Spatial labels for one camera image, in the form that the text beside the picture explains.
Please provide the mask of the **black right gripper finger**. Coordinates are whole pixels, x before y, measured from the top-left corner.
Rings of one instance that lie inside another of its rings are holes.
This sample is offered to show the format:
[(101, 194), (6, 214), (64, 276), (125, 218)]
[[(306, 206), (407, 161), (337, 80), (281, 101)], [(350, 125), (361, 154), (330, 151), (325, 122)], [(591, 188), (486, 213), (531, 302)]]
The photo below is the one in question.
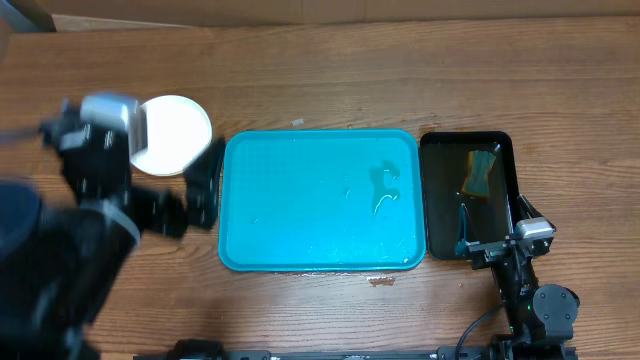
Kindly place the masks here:
[(529, 200), (523, 194), (518, 195), (516, 202), (520, 220), (542, 217), (542, 214), (529, 202)]
[(468, 209), (464, 203), (461, 203), (458, 213), (457, 240), (454, 248), (455, 254), (460, 258), (467, 257), (470, 235), (471, 232)]

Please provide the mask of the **white plate with orange streak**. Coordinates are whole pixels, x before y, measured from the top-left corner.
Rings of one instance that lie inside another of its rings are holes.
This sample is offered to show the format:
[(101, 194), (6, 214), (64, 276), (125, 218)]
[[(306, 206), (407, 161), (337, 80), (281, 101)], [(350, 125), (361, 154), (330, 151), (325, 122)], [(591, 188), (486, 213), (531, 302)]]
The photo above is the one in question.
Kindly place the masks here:
[(131, 164), (153, 176), (182, 173), (210, 145), (212, 124), (194, 100), (163, 95), (146, 101), (147, 148), (136, 153)]

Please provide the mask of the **green yellow sponge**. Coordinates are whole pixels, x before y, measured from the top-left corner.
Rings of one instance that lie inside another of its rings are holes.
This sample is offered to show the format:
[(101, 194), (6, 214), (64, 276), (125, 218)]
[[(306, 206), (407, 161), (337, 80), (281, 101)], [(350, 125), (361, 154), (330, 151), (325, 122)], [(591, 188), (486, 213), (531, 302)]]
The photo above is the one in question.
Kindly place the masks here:
[(461, 193), (474, 198), (488, 200), (490, 197), (489, 176), (496, 155), (492, 152), (473, 150), (468, 153), (466, 175)]

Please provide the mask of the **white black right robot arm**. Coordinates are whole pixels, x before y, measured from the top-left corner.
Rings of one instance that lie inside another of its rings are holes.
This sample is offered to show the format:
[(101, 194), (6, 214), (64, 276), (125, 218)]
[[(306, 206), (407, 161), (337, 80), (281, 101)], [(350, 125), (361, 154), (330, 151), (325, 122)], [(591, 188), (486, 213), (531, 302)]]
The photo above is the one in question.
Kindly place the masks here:
[[(451, 358), (514, 360), (577, 360), (577, 350), (566, 342), (574, 335), (580, 299), (567, 287), (541, 285), (533, 260), (550, 251), (556, 227), (520, 195), (517, 205), (523, 218), (512, 233), (492, 243), (472, 240), (474, 228), (467, 207), (459, 207), (456, 251), (474, 270), (489, 268), (500, 292), (501, 303), (469, 325), (459, 338)], [(503, 311), (510, 332), (494, 335), (484, 347), (466, 347), (465, 340), (482, 322)]]

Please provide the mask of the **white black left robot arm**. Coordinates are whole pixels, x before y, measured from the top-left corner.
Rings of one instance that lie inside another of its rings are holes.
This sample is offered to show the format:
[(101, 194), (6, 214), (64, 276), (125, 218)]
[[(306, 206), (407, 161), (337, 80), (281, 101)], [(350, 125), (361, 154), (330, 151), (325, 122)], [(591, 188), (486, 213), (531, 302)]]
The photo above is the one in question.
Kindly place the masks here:
[(75, 112), (44, 122), (73, 207), (50, 207), (25, 183), (1, 183), (1, 356), (95, 359), (84, 338), (144, 232), (173, 239), (218, 216), (226, 143), (218, 138), (185, 173), (179, 198), (133, 185), (128, 133)]

